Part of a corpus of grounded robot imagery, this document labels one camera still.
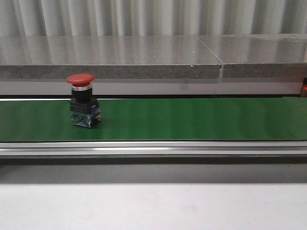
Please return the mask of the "green conveyor belt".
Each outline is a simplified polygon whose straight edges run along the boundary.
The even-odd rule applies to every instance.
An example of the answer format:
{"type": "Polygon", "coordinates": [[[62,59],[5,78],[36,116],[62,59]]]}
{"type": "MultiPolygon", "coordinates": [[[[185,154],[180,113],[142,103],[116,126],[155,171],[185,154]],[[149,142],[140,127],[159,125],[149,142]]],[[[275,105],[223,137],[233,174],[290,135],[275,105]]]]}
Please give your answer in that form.
{"type": "Polygon", "coordinates": [[[74,126],[69,102],[2,101],[0,139],[85,140],[305,140],[307,100],[181,98],[101,100],[102,120],[74,126]]]}

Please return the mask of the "red mushroom push button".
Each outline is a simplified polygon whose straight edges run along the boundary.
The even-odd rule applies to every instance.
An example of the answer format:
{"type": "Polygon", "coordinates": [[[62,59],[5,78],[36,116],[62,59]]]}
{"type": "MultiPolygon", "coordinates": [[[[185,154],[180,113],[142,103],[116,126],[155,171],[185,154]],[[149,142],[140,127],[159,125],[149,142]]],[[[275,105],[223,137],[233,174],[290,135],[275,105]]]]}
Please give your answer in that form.
{"type": "Polygon", "coordinates": [[[88,73],[73,74],[67,78],[72,94],[71,121],[75,126],[91,128],[101,121],[99,102],[93,97],[93,80],[94,76],[88,73]]]}

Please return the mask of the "white pleated curtain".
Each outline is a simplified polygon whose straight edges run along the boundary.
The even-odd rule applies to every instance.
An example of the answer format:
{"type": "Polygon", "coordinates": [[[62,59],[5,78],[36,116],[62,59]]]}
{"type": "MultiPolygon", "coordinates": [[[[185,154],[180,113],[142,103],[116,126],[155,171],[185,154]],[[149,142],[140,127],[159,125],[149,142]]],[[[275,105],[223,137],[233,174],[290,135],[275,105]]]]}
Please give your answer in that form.
{"type": "Polygon", "coordinates": [[[304,0],[3,0],[0,3],[2,36],[306,31],[304,0]]]}

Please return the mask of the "aluminium conveyor frame rail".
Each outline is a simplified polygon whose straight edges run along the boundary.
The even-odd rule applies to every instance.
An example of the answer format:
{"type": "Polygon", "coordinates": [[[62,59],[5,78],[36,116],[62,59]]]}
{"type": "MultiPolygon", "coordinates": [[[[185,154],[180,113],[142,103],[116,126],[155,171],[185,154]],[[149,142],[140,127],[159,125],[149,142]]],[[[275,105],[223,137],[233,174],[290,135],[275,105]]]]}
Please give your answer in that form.
{"type": "Polygon", "coordinates": [[[306,156],[306,141],[69,141],[1,143],[1,158],[306,156]]]}

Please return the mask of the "grey stone countertop slab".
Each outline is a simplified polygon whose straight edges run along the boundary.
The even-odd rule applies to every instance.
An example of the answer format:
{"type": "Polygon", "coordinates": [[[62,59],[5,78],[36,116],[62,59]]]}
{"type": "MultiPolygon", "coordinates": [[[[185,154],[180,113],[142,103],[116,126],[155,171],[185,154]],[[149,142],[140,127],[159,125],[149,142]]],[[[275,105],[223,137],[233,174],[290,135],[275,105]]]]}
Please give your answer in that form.
{"type": "Polygon", "coordinates": [[[90,73],[100,80],[302,79],[307,36],[3,36],[3,81],[56,80],[90,73]]]}

